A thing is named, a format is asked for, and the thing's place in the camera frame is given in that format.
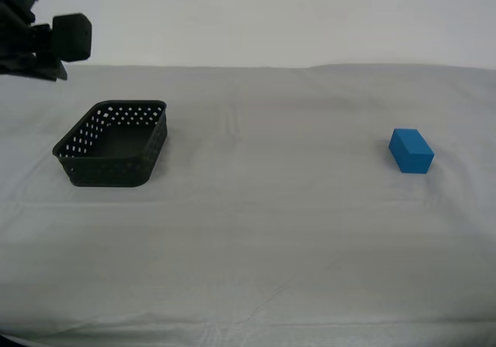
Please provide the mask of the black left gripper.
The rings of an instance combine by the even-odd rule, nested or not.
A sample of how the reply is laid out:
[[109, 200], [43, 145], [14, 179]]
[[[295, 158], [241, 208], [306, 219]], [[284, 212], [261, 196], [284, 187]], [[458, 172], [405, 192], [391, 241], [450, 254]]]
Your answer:
[[92, 24], [82, 13], [56, 15], [51, 26], [34, 26], [36, 56], [29, 55], [30, 27], [36, 20], [32, 7], [37, 1], [1, 0], [1, 75], [65, 81], [64, 63], [91, 56]]

